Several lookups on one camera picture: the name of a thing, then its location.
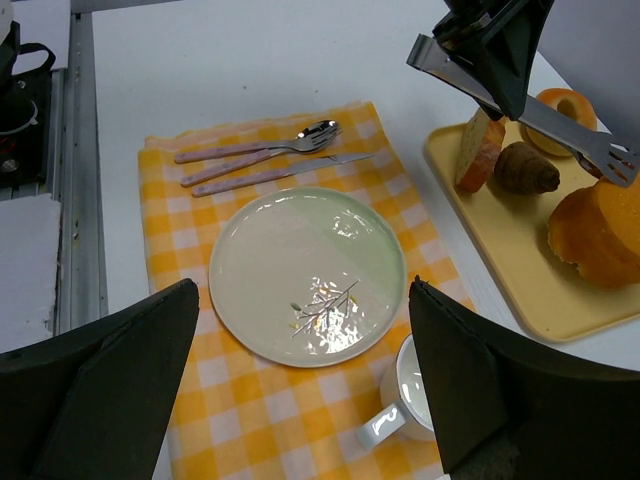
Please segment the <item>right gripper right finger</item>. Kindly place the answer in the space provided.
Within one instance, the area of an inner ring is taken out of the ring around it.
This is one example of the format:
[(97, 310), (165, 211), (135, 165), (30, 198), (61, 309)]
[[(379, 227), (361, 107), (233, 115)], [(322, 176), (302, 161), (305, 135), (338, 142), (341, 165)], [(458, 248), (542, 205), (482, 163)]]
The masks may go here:
[(410, 323), (452, 479), (635, 479), (639, 375), (502, 327), (423, 280)]

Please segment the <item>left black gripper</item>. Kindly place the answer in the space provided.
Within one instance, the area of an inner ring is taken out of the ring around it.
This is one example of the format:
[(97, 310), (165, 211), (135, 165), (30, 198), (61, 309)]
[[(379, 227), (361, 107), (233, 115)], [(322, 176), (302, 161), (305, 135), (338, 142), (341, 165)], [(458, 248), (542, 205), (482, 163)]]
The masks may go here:
[(530, 72), (551, 1), (446, 1), (437, 43), (484, 86), (502, 115), (524, 112)]

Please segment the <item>metal serving tongs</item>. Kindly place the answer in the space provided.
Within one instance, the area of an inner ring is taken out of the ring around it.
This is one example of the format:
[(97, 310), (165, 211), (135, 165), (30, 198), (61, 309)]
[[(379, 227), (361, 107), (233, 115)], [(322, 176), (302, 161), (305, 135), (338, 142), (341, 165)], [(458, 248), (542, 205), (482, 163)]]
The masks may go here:
[[(451, 60), (436, 40), (420, 34), (407, 58), (411, 67), (428, 73), (471, 96), (480, 104), (498, 110), (489, 91)], [(596, 178), (630, 186), (639, 174), (639, 147), (630, 140), (604, 131), (592, 131), (541, 101), (529, 96), (518, 121), (560, 143), (580, 166)]]

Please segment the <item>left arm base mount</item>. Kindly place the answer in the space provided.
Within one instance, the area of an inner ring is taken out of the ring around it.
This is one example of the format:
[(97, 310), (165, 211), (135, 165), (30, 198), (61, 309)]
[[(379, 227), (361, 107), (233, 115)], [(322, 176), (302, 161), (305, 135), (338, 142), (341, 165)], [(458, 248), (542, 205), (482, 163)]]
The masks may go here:
[[(44, 52), (43, 63), (13, 73), (21, 55)], [(41, 43), (22, 43), (20, 25), (13, 21), (1, 44), (1, 186), (38, 182), (47, 175), (52, 96), (51, 67), (56, 55)]]

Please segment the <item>tall orange round cake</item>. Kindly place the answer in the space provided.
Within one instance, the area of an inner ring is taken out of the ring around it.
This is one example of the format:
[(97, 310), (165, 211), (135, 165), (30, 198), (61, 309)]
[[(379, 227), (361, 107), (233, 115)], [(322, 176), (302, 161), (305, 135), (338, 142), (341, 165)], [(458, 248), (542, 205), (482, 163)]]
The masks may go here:
[(567, 195), (548, 222), (548, 244), (581, 277), (605, 289), (639, 282), (639, 181), (602, 179)]

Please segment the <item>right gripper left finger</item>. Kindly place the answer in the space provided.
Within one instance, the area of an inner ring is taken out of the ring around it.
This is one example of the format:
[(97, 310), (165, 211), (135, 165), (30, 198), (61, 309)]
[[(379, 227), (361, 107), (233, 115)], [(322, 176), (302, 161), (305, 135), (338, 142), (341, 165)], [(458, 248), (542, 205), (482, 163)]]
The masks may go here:
[(183, 279), (2, 354), (2, 478), (151, 478), (198, 315), (198, 287)]

